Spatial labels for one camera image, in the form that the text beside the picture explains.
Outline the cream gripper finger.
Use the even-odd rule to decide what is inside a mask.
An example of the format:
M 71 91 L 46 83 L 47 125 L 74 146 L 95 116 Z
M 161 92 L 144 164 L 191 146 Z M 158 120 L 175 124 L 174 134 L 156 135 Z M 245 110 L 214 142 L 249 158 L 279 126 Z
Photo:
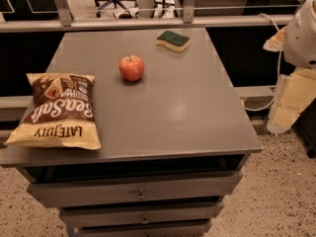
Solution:
M 287 132 L 315 99 L 315 68 L 296 68 L 288 76 L 281 75 L 276 83 L 275 101 L 269 112 L 268 132 Z
M 263 45 L 263 49 L 272 52 L 283 51 L 286 27 L 280 29 L 274 36 L 269 38 Z

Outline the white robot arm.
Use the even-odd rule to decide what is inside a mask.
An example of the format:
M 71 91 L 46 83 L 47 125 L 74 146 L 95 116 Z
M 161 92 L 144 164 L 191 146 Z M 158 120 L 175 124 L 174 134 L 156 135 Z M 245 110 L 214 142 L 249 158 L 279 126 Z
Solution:
M 282 51 L 295 69 L 280 75 L 267 129 L 272 134 L 288 131 L 316 99 L 316 0 L 306 0 L 288 25 L 264 44 L 268 51 Z

